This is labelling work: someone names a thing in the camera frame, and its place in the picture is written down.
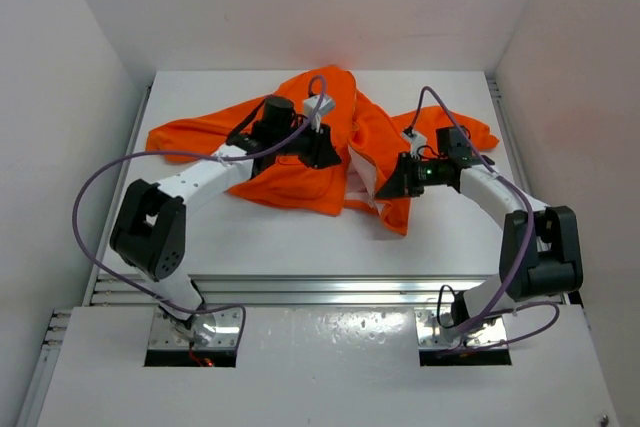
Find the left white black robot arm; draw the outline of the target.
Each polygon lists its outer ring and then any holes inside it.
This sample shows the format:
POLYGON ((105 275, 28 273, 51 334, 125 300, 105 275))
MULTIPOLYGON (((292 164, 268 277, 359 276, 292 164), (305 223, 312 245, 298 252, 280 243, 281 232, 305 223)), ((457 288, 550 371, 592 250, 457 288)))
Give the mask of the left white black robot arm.
POLYGON ((191 326, 205 301, 180 264, 186 252, 187 216, 229 189, 293 156, 319 170, 340 164, 323 117, 334 107, 326 94, 311 96, 297 113, 291 100, 261 100, 207 160, 154 183, 138 179, 124 195, 109 245, 148 282, 162 310, 177 324, 191 326))

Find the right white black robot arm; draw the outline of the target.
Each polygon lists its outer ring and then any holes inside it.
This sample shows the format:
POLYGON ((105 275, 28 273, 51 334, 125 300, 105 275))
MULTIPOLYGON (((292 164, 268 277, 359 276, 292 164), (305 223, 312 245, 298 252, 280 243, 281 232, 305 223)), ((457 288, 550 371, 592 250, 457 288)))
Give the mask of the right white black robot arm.
POLYGON ((464 128, 440 128, 437 153, 423 146, 397 157, 378 199, 414 198, 431 186, 447 186, 473 201, 502 229, 497 274, 454 296, 446 328, 470 332, 484 320, 525 301, 579 290, 584 281, 575 212, 550 206, 503 177, 488 157, 477 152, 464 128))

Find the orange zip jacket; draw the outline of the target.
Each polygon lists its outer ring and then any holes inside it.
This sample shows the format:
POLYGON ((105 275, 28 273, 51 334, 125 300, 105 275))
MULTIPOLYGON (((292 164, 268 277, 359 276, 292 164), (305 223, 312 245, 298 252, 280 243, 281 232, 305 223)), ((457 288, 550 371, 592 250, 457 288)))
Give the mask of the orange zip jacket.
MULTIPOLYGON (((389 179, 398 155, 409 149, 402 136, 405 127, 413 126, 433 142, 437 130, 452 126, 452 121, 437 106, 424 107, 420 114, 391 116, 358 89, 351 72, 337 66, 317 72, 326 79, 328 94, 336 102, 325 121, 341 164, 315 170, 294 156, 280 157, 256 179, 231 188, 230 194, 270 207, 332 216, 345 208, 361 210, 377 216, 389 231, 406 235, 410 199, 377 200, 374 194, 389 179)), ((149 131, 145 148, 165 151, 166 160, 172 163, 187 162, 187 151, 210 154, 257 104, 250 99, 201 117, 157 126, 149 131)))

